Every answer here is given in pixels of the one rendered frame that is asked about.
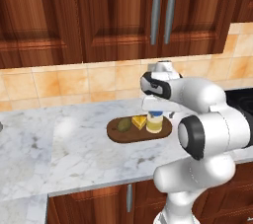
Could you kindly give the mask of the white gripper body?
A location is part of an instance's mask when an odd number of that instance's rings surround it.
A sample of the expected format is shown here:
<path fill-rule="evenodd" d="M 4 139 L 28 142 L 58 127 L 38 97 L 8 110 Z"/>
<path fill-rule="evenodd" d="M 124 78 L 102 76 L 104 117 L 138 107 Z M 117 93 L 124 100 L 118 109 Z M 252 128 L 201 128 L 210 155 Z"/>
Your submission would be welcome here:
<path fill-rule="evenodd" d="M 141 108 L 146 112 L 180 112 L 182 110 L 181 106 L 174 102 L 155 97 L 145 97 Z"/>

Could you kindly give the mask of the pale yellow blue-capped condiment jar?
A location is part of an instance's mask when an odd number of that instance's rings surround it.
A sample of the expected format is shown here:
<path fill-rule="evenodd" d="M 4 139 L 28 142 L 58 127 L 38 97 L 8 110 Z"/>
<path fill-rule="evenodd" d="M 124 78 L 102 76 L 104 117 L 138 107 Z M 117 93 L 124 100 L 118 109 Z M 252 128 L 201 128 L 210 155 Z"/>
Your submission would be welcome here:
<path fill-rule="evenodd" d="M 162 130 L 163 112 L 149 112 L 147 114 L 146 130 L 150 133 L 159 133 Z"/>

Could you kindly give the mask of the yellow cheese wedge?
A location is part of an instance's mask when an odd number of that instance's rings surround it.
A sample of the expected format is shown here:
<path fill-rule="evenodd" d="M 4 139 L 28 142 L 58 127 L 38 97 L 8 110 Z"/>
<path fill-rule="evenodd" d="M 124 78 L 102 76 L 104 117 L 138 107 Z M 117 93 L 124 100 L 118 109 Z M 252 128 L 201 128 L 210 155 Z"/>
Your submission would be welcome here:
<path fill-rule="evenodd" d="M 135 115 L 131 118 L 131 123 L 139 130 L 146 125 L 146 116 L 145 115 Z"/>

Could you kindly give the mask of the brown-green potato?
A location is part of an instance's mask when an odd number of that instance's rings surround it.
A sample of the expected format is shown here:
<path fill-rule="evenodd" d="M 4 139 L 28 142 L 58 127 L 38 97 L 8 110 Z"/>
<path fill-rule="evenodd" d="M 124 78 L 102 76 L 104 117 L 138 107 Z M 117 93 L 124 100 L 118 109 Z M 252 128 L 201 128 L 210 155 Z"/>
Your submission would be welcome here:
<path fill-rule="evenodd" d="M 117 126 L 119 132 L 126 132 L 131 127 L 131 120 L 128 117 L 122 118 Z"/>

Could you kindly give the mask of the brown oval cutting board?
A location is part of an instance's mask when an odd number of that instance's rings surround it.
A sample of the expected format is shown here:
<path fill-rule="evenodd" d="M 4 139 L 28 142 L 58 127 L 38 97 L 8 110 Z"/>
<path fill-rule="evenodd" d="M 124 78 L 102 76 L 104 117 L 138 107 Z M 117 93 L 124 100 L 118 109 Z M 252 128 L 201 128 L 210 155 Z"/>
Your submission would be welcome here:
<path fill-rule="evenodd" d="M 138 141 L 147 141 L 153 139 L 160 139 L 169 136 L 172 133 L 172 123 L 167 117 L 163 117 L 162 130 L 159 133 L 150 133 L 144 126 L 138 129 L 135 125 L 131 125 L 126 132 L 119 132 L 117 126 L 121 118 L 117 117 L 107 124 L 107 134 L 110 139 L 117 143 L 132 143 Z"/>

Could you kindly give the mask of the black hob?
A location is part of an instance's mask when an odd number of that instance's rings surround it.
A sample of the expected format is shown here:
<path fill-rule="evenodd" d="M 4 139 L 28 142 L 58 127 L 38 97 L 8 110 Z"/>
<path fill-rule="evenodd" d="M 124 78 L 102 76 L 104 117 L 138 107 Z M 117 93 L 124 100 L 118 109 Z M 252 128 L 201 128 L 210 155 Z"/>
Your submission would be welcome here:
<path fill-rule="evenodd" d="M 253 115 L 253 88 L 226 90 L 226 102 L 238 110 Z"/>

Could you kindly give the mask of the brown wooden base cupboard door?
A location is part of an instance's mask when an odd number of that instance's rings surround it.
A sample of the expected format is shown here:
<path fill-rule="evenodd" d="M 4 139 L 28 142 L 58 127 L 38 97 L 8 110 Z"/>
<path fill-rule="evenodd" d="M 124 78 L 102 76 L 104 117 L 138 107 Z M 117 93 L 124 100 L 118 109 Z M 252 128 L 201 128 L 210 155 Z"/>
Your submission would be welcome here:
<path fill-rule="evenodd" d="M 104 187 L 50 197 L 45 224 L 133 224 L 127 213 L 127 185 Z"/>
<path fill-rule="evenodd" d="M 133 223 L 152 224 L 165 201 L 153 180 L 136 183 Z M 230 182 L 203 192 L 193 213 L 201 224 L 253 224 L 253 162 L 237 164 Z"/>

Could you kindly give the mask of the wide brown wooden cupboard door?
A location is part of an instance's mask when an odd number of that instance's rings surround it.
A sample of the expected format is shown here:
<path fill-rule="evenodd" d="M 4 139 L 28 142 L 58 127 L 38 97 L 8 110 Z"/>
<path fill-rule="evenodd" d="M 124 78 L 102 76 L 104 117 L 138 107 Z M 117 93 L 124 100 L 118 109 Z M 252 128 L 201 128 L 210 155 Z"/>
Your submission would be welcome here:
<path fill-rule="evenodd" d="M 77 0 L 0 0 L 0 69 L 81 61 Z"/>

